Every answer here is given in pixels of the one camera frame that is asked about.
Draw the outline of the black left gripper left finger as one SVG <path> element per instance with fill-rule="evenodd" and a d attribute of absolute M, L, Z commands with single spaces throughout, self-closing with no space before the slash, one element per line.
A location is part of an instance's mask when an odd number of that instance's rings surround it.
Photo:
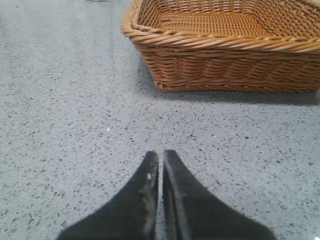
<path fill-rule="evenodd" d="M 59 240 L 153 240 L 159 159 L 148 151 L 136 172 L 105 205 L 63 230 Z"/>

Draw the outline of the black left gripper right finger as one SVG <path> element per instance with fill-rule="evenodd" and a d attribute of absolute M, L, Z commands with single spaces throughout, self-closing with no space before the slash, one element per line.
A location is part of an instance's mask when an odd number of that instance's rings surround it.
<path fill-rule="evenodd" d="M 162 196 L 169 240 L 274 240 L 273 232 L 210 193 L 174 150 L 163 153 Z"/>

